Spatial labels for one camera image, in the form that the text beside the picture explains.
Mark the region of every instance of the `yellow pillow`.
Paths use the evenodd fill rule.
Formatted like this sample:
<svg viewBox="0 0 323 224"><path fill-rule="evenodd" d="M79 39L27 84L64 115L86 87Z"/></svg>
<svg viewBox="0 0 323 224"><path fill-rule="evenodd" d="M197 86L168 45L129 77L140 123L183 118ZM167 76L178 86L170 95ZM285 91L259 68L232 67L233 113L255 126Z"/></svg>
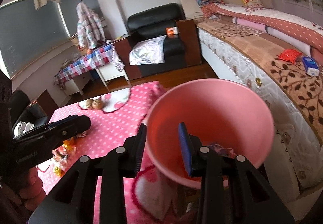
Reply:
<svg viewBox="0 0 323 224"><path fill-rule="evenodd" d="M264 5L261 3L260 0L242 0L242 1L248 7L264 8Z"/></svg>

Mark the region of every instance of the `black leather armchair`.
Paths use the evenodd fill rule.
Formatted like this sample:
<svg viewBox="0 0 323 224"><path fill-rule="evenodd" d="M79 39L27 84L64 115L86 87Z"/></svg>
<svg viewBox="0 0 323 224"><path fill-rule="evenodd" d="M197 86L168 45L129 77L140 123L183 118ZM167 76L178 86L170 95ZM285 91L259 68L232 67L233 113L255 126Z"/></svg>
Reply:
<svg viewBox="0 0 323 224"><path fill-rule="evenodd" d="M133 48L138 42L166 34L167 27L175 27L176 20L182 20L183 13L176 3L170 3L134 14L128 18L129 45ZM166 37L164 40L164 59L162 64L138 65L142 77L164 73L187 67L185 46L180 38Z"/></svg>
<svg viewBox="0 0 323 224"><path fill-rule="evenodd" d="M28 106L30 105L30 99L21 90L16 90L12 93L9 100L12 132L19 122L30 122L38 126L45 125L49 122L49 117L41 111L31 111Z"/></svg>

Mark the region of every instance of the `gray window blind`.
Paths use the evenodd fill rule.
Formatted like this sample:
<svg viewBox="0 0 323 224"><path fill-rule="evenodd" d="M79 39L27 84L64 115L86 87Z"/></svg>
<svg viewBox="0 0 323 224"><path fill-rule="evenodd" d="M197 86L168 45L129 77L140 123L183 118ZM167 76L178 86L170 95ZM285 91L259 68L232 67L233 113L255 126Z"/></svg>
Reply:
<svg viewBox="0 0 323 224"><path fill-rule="evenodd" d="M0 8L0 51L10 77L67 39L53 2L38 11L34 0L20 0Z"/></svg>
<svg viewBox="0 0 323 224"><path fill-rule="evenodd" d="M99 17L103 16L97 0L83 0L83 2L85 2L90 9L94 10ZM76 13L76 6L78 3L78 0L61 0L60 3L62 14L71 36L77 32L77 22L79 19Z"/></svg>

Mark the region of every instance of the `leaf pattern blanket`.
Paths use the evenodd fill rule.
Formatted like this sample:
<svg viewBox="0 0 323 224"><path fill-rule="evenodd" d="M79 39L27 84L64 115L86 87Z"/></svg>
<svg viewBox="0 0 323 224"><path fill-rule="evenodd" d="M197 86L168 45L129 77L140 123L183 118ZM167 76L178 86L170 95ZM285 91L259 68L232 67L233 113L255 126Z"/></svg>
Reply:
<svg viewBox="0 0 323 224"><path fill-rule="evenodd" d="M322 72L312 77L306 74L301 61L291 64L279 60L277 56L283 50L295 47L267 33L218 19L198 18L195 23L198 28L230 44L266 72L301 111L322 146Z"/></svg>
<svg viewBox="0 0 323 224"><path fill-rule="evenodd" d="M166 35L137 43L129 54L130 65L164 63L163 43L165 38Z"/></svg>

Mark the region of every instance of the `blue and white package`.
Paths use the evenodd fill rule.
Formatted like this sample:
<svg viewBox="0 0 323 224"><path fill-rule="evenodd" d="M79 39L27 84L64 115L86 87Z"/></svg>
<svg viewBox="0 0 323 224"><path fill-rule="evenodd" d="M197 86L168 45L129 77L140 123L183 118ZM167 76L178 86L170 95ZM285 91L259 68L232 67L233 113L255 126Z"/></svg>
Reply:
<svg viewBox="0 0 323 224"><path fill-rule="evenodd" d="M306 73L311 76L318 76L320 73L319 67L311 57L303 56L302 62L304 64Z"/></svg>

